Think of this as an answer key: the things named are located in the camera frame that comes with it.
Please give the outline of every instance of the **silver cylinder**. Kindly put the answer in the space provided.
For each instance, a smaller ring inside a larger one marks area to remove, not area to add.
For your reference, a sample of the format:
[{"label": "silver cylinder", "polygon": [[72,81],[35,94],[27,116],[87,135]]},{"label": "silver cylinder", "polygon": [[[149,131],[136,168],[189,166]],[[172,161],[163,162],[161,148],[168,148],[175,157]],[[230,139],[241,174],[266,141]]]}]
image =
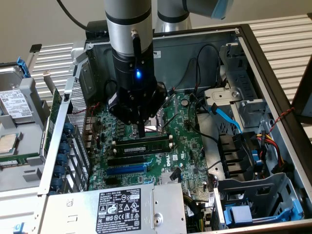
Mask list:
[{"label": "silver cylinder", "polygon": [[184,21],[181,21],[179,23],[168,23],[158,18],[155,27],[155,33],[167,33],[190,29],[192,29],[190,16],[188,16]]},{"label": "silver cylinder", "polygon": [[144,52],[152,43],[151,0],[104,0],[107,25],[113,49],[134,56],[132,31],[136,30]]}]

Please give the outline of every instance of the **mesh panel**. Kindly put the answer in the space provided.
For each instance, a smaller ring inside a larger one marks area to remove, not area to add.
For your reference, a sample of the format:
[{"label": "mesh panel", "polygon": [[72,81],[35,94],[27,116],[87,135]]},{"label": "mesh panel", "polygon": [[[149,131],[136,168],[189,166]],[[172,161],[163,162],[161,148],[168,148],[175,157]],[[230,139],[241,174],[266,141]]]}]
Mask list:
[{"label": "mesh panel", "polygon": [[[72,92],[72,98],[71,98],[72,104],[73,104],[73,113],[77,113],[79,111],[85,110],[87,108],[86,102],[83,97],[83,93],[80,87],[80,83],[78,79],[75,79],[74,86],[73,86],[73,92]],[[76,115],[68,115],[69,121],[73,125],[77,125],[80,134],[83,134],[83,126],[86,119],[86,111],[83,111]]]}]

